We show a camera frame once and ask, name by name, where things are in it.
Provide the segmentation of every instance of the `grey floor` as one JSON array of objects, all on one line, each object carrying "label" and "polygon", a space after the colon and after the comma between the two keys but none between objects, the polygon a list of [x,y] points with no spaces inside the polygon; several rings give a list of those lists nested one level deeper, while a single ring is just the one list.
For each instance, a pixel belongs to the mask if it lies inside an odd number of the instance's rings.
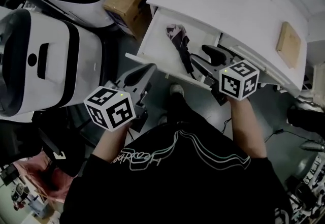
[{"label": "grey floor", "polygon": [[[138,48],[139,44],[130,37],[125,36],[119,39],[120,59],[118,75],[138,65],[136,62],[124,56],[126,52],[136,54]],[[178,82],[183,86],[185,90],[185,99],[192,109],[205,117],[206,120],[217,129],[223,129],[224,122],[231,117],[229,103],[221,107],[209,91],[185,83],[172,76],[167,76],[164,73],[157,72],[151,80],[151,91],[144,101],[148,109],[149,118],[140,134],[155,127],[161,115],[166,112],[164,110],[166,97],[169,93],[170,84],[174,82]],[[286,111],[294,102],[294,98],[289,94],[274,92],[272,86],[266,86],[251,95],[250,101],[256,113],[256,117],[263,128],[265,139],[278,129],[285,129],[314,140],[319,139],[319,136],[315,133],[292,127],[286,123]],[[72,113],[76,119],[76,125],[89,118],[83,105],[78,105],[77,108],[78,109],[72,109]],[[131,132],[134,138],[139,136],[138,133],[134,131]],[[103,129],[92,122],[83,129],[84,136],[94,145],[99,141],[102,133]],[[227,124],[225,135],[232,138],[231,121]],[[126,144],[130,141],[131,138],[128,136]],[[282,183],[284,183],[286,178],[291,174],[299,174],[302,168],[315,158],[316,153],[303,151],[299,148],[299,145],[303,142],[303,139],[295,135],[283,133],[272,136],[266,143],[268,158],[272,162],[274,170]]]}]

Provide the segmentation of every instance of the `chair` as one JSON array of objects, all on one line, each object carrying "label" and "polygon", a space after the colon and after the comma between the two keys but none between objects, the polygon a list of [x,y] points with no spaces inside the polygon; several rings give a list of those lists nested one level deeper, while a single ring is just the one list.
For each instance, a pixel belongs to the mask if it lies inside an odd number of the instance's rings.
[{"label": "chair", "polygon": [[[36,193],[51,201],[64,203],[74,177],[55,167],[44,151],[27,161],[16,161],[13,165],[37,190]],[[28,186],[32,194],[33,187]]]},{"label": "chair", "polygon": [[[43,151],[66,174],[75,177],[85,161],[84,138],[68,128],[66,108],[35,112],[32,123],[0,120],[0,167]],[[56,159],[64,153],[66,159]]]}]

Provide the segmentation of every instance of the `cardboard box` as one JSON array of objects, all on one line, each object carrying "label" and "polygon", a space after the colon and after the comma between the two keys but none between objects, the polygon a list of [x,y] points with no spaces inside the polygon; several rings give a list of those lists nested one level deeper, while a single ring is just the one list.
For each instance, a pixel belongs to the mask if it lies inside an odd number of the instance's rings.
[{"label": "cardboard box", "polygon": [[281,33],[276,49],[283,61],[290,69],[297,67],[300,45],[301,39],[299,38],[296,31],[288,22],[284,22],[282,24]]},{"label": "cardboard box", "polygon": [[105,0],[103,7],[125,33],[141,41],[152,19],[146,1]]}]

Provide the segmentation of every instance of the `white drawer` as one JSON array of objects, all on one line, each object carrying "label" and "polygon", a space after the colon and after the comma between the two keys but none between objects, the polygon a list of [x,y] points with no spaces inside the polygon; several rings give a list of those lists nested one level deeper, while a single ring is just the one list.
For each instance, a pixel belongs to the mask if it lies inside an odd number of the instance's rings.
[{"label": "white drawer", "polygon": [[137,56],[127,53],[126,57],[140,63],[155,63],[162,72],[209,89],[209,86],[203,83],[205,76],[195,67],[193,67],[193,74],[197,80],[191,78],[186,72],[178,51],[166,35],[166,27],[170,24],[182,24],[185,27],[189,38],[188,51],[190,53],[198,54],[207,60],[210,59],[202,51],[201,46],[205,44],[216,46],[221,33],[191,18],[160,8],[152,19]]}]

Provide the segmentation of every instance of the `shoe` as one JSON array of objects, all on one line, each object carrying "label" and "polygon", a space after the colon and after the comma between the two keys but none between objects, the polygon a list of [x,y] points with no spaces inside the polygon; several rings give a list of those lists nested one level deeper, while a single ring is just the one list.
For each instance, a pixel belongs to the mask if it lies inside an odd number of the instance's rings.
[{"label": "shoe", "polygon": [[170,93],[170,95],[172,95],[174,93],[180,93],[182,96],[184,96],[184,89],[181,85],[174,83],[171,85],[171,87],[169,89],[169,93]]},{"label": "shoe", "polygon": [[165,124],[167,123],[167,115],[164,114],[160,117],[159,121],[158,121],[158,125],[161,125],[161,124]]}]

